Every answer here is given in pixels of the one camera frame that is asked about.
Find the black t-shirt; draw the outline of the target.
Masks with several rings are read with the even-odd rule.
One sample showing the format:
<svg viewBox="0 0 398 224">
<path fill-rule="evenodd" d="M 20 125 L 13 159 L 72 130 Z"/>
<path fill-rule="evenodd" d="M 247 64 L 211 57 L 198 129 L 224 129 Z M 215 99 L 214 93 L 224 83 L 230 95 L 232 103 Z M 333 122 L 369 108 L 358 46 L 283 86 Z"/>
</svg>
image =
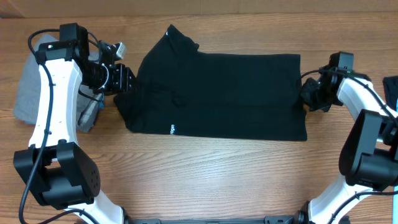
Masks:
<svg viewBox="0 0 398 224">
<path fill-rule="evenodd" d="M 114 97 L 128 130 L 213 138 L 304 141 L 297 54 L 207 54 L 170 26 L 136 84 Z"/>
</svg>

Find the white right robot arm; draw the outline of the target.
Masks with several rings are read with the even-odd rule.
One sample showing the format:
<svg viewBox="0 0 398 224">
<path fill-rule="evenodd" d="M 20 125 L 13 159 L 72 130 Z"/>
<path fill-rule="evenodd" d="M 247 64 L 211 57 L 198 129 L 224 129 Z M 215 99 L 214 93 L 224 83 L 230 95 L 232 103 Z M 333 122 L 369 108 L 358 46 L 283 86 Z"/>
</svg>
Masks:
<svg viewBox="0 0 398 224">
<path fill-rule="evenodd" d="M 375 92 L 371 79 L 353 69 L 354 55 L 337 52 L 308 78 L 300 96 L 310 111 L 346 106 L 354 125 L 340 152 L 338 178 L 307 202 L 291 223 L 347 223 L 345 216 L 372 195 L 395 195 L 397 185 L 397 112 Z"/>
</svg>

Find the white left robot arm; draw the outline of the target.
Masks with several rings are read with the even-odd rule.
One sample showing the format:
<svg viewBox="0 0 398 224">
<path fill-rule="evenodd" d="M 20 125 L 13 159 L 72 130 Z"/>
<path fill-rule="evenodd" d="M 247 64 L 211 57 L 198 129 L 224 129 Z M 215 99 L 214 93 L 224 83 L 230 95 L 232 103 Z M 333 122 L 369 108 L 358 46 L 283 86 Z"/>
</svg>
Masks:
<svg viewBox="0 0 398 224">
<path fill-rule="evenodd" d="M 98 167 L 76 136 L 82 85 L 103 95 L 135 87 L 135 76 L 121 62 L 126 47 L 96 40 L 76 23 L 63 24 L 57 32 L 57 41 L 32 49 L 40 73 L 37 121 L 28 148 L 13 158 L 25 183 L 23 197 L 32 195 L 39 205 L 58 210 L 60 217 L 73 213 L 87 223 L 128 223 L 125 209 L 102 191 Z"/>
</svg>

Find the blue garment under shorts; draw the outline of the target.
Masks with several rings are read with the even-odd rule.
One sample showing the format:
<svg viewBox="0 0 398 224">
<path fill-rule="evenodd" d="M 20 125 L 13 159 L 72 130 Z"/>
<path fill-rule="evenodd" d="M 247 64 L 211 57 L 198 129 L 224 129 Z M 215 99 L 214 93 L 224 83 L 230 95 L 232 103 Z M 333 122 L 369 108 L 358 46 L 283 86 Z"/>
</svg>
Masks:
<svg viewBox="0 0 398 224">
<path fill-rule="evenodd" d="M 102 110 L 103 108 L 104 108 L 104 98 L 101 99 L 101 100 L 99 101 L 99 103 L 98 103 L 98 109 L 99 109 L 99 110 Z"/>
</svg>

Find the dark garment at right edge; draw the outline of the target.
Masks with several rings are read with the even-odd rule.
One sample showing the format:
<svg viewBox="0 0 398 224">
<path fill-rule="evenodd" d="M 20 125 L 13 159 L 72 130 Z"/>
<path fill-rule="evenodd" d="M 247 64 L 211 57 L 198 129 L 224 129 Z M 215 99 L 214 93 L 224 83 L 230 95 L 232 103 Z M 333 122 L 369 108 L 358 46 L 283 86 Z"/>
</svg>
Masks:
<svg viewBox="0 0 398 224">
<path fill-rule="evenodd" d="M 384 77 L 382 83 L 387 105 L 397 111 L 398 76 Z"/>
</svg>

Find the folded grey shorts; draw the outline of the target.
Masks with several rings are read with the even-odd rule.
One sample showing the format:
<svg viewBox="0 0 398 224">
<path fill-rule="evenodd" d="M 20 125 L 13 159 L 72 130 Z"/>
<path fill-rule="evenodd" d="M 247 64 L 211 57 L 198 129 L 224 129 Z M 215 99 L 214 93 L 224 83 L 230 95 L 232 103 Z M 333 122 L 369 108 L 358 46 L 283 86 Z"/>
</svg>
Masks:
<svg viewBox="0 0 398 224">
<path fill-rule="evenodd" d="M 95 124 L 98 114 L 99 100 L 102 94 L 94 94 L 86 85 L 80 86 L 81 93 L 77 97 L 76 128 L 87 133 Z M 40 100 L 40 73 L 39 66 L 33 55 L 27 59 L 19 86 L 14 106 L 14 117 L 28 124 L 37 121 Z"/>
</svg>

